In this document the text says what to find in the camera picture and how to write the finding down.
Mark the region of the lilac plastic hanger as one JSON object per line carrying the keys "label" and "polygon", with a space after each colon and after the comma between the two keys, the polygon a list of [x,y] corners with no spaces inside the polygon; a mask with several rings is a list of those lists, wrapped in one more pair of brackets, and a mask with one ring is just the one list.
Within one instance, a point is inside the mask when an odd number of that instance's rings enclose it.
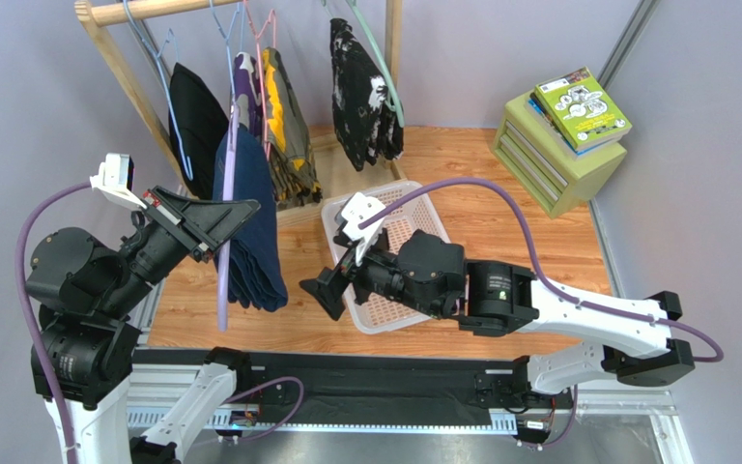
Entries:
{"label": "lilac plastic hanger", "polygon": [[[236,103],[236,99],[231,99],[231,113],[229,119],[229,127],[226,138],[225,156],[223,160],[223,179],[222,179],[222,190],[221,199],[223,205],[227,207],[225,210],[225,219],[231,216],[231,202],[233,195],[233,188],[235,184],[235,169],[237,159],[237,145],[239,135],[239,118],[240,109]],[[226,232],[224,236],[223,244],[219,249],[218,253],[218,285],[217,285],[217,328],[220,332],[224,333],[228,329],[228,290],[229,290],[229,273],[230,273],[230,238],[231,231]]]}

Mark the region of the dark blue denim trousers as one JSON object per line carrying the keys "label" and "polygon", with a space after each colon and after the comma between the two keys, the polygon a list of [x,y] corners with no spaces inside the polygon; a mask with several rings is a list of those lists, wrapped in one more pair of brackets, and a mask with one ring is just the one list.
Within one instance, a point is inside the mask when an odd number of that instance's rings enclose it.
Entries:
{"label": "dark blue denim trousers", "polygon": [[262,144],[245,126],[237,135],[232,198],[256,200],[259,210],[230,241],[228,301],[274,312],[288,303],[278,253],[276,203]]}

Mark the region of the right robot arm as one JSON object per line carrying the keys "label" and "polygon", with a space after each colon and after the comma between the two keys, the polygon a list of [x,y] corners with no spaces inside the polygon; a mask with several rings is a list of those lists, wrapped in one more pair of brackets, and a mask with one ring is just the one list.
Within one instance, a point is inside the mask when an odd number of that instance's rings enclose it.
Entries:
{"label": "right robot arm", "polygon": [[528,268],[469,259],[462,246],[422,230],[396,253],[388,248],[386,232],[372,246],[344,235],[335,241],[347,248],[338,263],[300,282],[333,320],[343,314],[343,295],[351,289],[359,305],[377,295],[433,319],[454,320],[460,330],[478,336],[541,332],[578,339],[553,354],[517,359],[516,393],[554,395],[611,379],[661,388],[696,367],[689,342],[673,338],[658,322],[662,317],[673,321],[681,313],[671,292],[640,301],[603,296],[601,302],[613,309],[608,314],[589,308],[589,293],[571,303],[565,287],[549,289]]}

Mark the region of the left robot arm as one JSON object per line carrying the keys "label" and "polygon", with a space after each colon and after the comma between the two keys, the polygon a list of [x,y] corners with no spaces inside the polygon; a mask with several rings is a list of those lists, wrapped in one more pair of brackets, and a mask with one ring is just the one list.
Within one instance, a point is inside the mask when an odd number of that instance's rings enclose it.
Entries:
{"label": "left robot arm", "polygon": [[19,276],[33,337],[35,390],[68,463],[180,463],[214,412],[251,384],[251,358],[216,347],[165,417],[128,433],[133,355],[141,332],[130,313],[182,261],[212,260],[259,211],[255,200],[194,200],[165,188],[125,202],[134,233],[111,248],[79,227],[46,236]]}

